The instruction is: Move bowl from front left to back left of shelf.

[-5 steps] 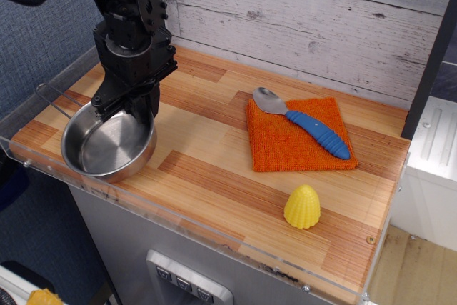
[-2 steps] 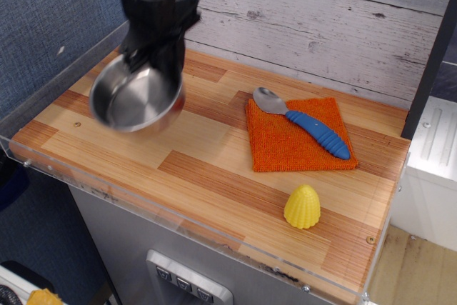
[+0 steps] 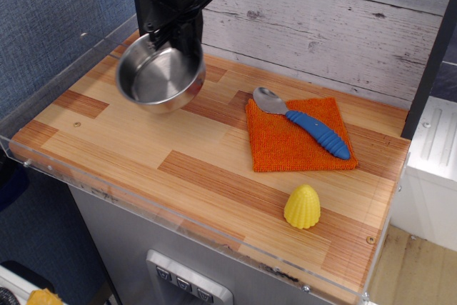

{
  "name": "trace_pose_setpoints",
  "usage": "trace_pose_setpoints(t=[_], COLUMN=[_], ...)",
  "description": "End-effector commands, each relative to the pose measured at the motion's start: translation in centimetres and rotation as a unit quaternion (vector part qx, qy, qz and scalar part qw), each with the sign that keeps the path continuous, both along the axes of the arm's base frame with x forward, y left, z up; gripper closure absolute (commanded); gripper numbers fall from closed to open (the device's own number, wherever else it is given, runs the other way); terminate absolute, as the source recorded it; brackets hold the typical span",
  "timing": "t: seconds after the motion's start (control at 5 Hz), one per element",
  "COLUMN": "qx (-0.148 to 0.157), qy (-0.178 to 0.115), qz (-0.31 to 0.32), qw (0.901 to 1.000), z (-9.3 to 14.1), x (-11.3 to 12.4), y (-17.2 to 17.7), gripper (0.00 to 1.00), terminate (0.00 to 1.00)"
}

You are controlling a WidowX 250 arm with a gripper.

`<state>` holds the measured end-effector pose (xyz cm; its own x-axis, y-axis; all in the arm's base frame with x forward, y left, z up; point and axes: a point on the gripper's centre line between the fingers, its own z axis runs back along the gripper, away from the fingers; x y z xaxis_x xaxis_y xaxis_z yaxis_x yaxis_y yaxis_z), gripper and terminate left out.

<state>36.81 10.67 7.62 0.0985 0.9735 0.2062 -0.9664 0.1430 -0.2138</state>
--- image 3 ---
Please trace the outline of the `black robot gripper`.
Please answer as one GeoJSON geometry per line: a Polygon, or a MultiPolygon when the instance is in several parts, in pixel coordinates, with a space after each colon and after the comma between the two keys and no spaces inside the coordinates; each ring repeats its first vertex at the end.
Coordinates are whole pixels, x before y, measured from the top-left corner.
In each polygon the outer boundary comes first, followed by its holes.
{"type": "Polygon", "coordinates": [[[170,43],[178,69],[198,69],[202,60],[203,9],[213,0],[153,0],[149,35],[156,49],[170,43]]]}

